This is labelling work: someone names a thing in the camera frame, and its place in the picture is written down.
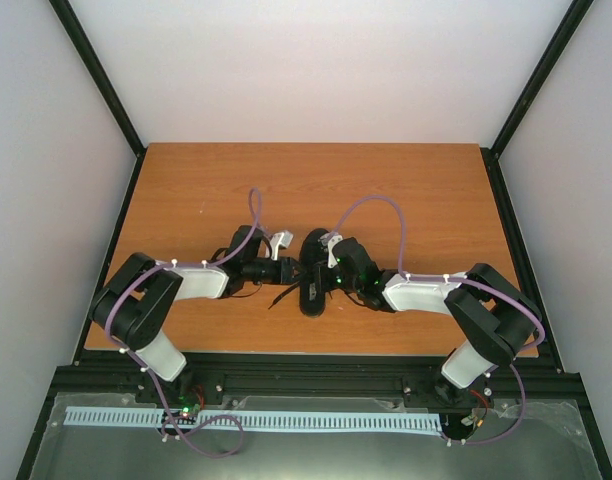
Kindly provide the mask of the black shoelace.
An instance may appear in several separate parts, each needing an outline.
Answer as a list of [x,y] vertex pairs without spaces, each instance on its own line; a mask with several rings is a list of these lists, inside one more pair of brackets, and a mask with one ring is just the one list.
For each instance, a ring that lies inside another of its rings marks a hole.
[[304,280],[305,276],[306,276],[305,273],[299,274],[294,279],[294,281],[288,286],[287,289],[285,289],[282,293],[280,293],[277,297],[275,297],[273,299],[271,304],[268,306],[268,309],[272,309],[273,307],[275,307],[286,296],[288,296],[290,293],[292,293],[294,290],[296,290],[300,286],[301,282]]

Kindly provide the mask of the black canvas shoe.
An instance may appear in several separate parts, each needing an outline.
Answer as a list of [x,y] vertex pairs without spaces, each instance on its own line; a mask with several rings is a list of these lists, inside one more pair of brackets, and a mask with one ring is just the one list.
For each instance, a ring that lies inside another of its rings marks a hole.
[[326,306],[325,295],[329,291],[328,249],[322,238],[329,233],[324,228],[312,230],[302,243],[299,263],[304,275],[299,283],[299,307],[303,315],[316,318]]

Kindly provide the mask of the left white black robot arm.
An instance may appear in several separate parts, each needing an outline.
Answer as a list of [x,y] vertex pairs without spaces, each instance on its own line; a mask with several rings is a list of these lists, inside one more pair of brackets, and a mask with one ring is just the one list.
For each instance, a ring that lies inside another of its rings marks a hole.
[[210,261],[179,264],[157,261],[137,252],[128,257],[95,294],[87,318],[139,359],[159,377],[158,388],[172,402],[187,400],[194,378],[184,371],[185,356],[163,332],[163,323],[175,301],[233,298],[245,283],[293,285],[302,273],[297,260],[282,256],[293,234],[288,230],[267,236],[242,225],[229,246]]

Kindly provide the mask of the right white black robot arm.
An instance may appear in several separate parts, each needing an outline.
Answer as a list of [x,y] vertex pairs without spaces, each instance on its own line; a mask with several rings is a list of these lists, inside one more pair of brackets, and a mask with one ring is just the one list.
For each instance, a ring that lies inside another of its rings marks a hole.
[[512,365],[520,352],[545,338],[537,306],[485,263],[436,276],[381,269],[355,238],[326,230],[304,242],[300,261],[309,270],[300,294],[306,314],[321,314],[327,295],[340,290],[373,311],[452,317],[465,341],[448,355],[431,387],[446,405],[456,404],[481,376]]

